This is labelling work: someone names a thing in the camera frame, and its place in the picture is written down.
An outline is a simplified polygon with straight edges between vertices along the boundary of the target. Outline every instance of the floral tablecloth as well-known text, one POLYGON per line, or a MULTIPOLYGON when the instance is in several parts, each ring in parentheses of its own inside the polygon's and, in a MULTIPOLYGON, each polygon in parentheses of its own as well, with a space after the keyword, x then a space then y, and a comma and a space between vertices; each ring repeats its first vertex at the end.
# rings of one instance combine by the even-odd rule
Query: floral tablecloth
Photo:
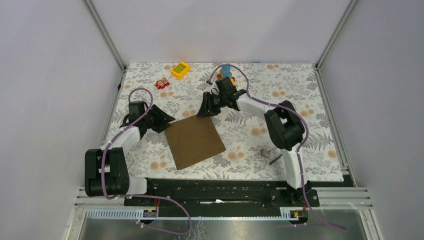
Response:
MULTIPOLYGON (((197 114, 206 83, 219 63, 190 63, 190 71, 181 80, 171 75, 177 63, 131 63, 122 83, 122 90, 114 111, 107 139, 118 132, 119 125, 128 113, 128 95, 137 87, 149 89, 154 103, 167 114, 181 120, 197 114), (157 89, 155 83, 167 78, 170 85, 157 89)), ((234 63, 250 80, 253 96, 270 102, 289 100, 308 123, 310 138, 302 149, 307 176, 312 181, 342 181, 343 176, 330 131, 330 124, 313 66, 311 64, 234 63)), ((246 89, 246 81, 231 69, 238 89, 246 89)), ((149 95, 138 91, 133 101, 149 102, 149 95)), ((260 155, 260 149, 273 149, 265 122, 245 112, 222 108, 221 114, 212 117, 226 151, 190 167, 176 170, 165 133, 148 130, 143 139, 134 145, 126 156, 129 172, 136 177, 170 179, 230 179, 280 180, 286 179, 282 158, 268 165, 271 158, 260 155)))

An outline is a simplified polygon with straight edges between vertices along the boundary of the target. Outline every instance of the gray wall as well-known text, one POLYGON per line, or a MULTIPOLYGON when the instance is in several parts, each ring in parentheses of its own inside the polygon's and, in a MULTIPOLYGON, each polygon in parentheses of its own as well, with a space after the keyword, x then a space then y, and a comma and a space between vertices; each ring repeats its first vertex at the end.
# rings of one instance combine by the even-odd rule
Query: gray wall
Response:
POLYGON ((80 0, 0 6, 0 239, 58 240, 120 71, 80 0))
POLYGON ((424 228, 424 1, 360 0, 322 68, 385 239, 424 228))
POLYGON ((93 2, 126 63, 315 63, 349 0, 93 2))

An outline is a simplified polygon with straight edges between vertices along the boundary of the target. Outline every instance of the yellow toy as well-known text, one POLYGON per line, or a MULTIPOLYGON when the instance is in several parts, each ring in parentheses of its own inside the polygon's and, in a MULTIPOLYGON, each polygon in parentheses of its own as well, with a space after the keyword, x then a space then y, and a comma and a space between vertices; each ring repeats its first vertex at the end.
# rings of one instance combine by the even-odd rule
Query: yellow toy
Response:
POLYGON ((177 79, 182 79, 189 71, 190 65, 182 61, 172 69, 171 74, 177 79))

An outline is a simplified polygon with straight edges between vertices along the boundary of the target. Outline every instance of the fern pattern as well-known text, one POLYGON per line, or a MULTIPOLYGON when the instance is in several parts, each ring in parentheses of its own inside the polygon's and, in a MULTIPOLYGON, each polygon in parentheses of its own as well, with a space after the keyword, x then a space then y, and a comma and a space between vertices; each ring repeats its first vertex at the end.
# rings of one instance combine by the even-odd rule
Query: fern pattern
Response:
MULTIPOLYGON (((191 63, 190 72, 181 80, 171 76, 177 63, 131 63, 122 83, 121 93, 114 110, 107 140, 119 131, 128 114, 128 95, 134 88, 147 88, 153 101, 167 114, 181 120, 197 114, 203 92, 211 86, 206 83, 219 63, 191 63), (156 89, 155 83, 167 78, 170 85, 156 89)), ((311 64, 261 64, 234 63, 249 77, 250 93, 260 99, 281 103, 289 100, 308 123, 309 139, 302 148, 306 174, 311 181, 342 181, 339 161, 330 122, 323 108, 319 86, 311 64)), ((237 89, 246 89, 246 81, 231 69, 237 89)), ((137 91, 132 101, 149 102, 149 95, 137 91)), ((212 117, 216 131, 225 144, 226 151, 195 165, 177 170, 165 133, 148 130, 143 139, 125 156, 130 173, 136 177, 173 179, 228 179, 228 180, 285 180, 284 161, 268 163, 279 155, 271 152, 263 158, 259 151, 273 149, 266 123, 246 112, 227 107, 212 117)))

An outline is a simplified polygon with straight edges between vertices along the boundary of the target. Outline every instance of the square brown fabric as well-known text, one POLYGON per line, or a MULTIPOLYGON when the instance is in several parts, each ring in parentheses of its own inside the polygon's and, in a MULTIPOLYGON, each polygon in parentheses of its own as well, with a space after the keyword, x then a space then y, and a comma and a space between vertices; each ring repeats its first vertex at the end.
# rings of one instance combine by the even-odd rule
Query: square brown fabric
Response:
POLYGON ((176 169, 184 169, 226 150, 210 117, 196 115, 171 123, 165 130, 176 169))

